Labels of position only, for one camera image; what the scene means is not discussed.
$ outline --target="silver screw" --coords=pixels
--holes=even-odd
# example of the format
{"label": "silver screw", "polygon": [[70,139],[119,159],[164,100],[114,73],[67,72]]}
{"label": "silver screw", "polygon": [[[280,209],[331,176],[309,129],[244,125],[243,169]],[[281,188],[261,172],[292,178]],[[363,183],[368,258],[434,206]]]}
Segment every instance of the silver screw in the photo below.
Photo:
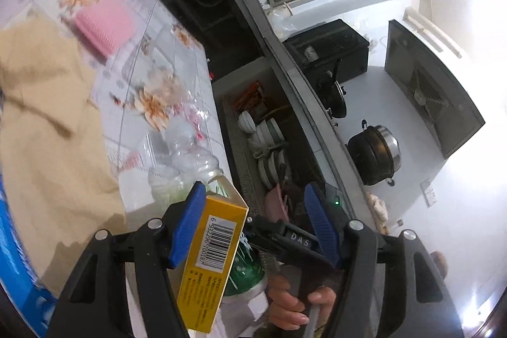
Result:
{"label": "silver screw", "polygon": [[97,241],[103,241],[104,239],[107,238],[107,231],[105,229],[99,229],[96,233],[95,233],[95,239]]}
{"label": "silver screw", "polygon": [[403,231],[403,236],[408,239],[409,241],[413,241],[415,238],[417,238],[417,235],[415,235],[415,232],[411,229],[407,229],[406,231]]}
{"label": "silver screw", "polygon": [[349,222],[349,227],[351,227],[354,231],[361,231],[364,228],[364,225],[361,221],[354,219]]}
{"label": "silver screw", "polygon": [[153,218],[148,221],[149,229],[158,229],[162,226],[162,220],[159,218]]}

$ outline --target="blue gripper pad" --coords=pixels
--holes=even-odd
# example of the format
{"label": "blue gripper pad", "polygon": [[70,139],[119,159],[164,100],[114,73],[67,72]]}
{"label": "blue gripper pad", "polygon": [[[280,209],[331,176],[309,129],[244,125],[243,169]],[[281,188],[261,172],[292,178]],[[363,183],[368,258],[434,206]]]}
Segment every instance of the blue gripper pad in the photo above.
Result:
{"label": "blue gripper pad", "polygon": [[340,261],[339,238],[331,223],[328,214],[321,204],[319,188],[315,183],[309,183],[305,187],[305,208],[312,223],[315,236],[324,257],[336,268]]}
{"label": "blue gripper pad", "polygon": [[180,215],[172,231],[172,249],[169,255],[169,264],[172,269],[187,257],[205,205],[206,187],[203,183],[196,182],[184,202],[167,208],[163,221],[173,221],[174,214]]}

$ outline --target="range hood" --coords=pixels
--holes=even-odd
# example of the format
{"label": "range hood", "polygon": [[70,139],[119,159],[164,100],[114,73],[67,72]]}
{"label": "range hood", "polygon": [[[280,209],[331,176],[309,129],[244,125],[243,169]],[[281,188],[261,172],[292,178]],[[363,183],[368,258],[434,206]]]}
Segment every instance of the range hood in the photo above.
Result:
{"label": "range hood", "polygon": [[445,159],[485,124],[447,66],[397,21],[389,22],[384,69],[422,117]]}

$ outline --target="barcode label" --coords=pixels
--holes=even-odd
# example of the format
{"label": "barcode label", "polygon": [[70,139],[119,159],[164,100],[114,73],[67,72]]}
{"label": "barcode label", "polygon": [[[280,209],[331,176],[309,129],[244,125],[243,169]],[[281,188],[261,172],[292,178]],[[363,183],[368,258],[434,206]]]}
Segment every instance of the barcode label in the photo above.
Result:
{"label": "barcode label", "polygon": [[197,256],[196,266],[222,273],[235,228],[235,222],[210,215]]}

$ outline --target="human hand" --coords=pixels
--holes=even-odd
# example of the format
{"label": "human hand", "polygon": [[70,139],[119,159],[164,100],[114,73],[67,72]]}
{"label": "human hand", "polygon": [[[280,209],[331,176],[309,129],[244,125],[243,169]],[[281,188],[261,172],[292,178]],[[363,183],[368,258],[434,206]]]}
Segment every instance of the human hand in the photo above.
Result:
{"label": "human hand", "polygon": [[[269,281],[268,297],[273,299],[268,309],[269,320],[285,330],[299,329],[301,325],[306,325],[309,321],[308,317],[301,313],[305,305],[288,293],[290,287],[291,285],[282,275],[277,275]],[[328,287],[319,287],[308,295],[308,302],[321,304],[317,328],[328,321],[335,300],[335,292]]]}

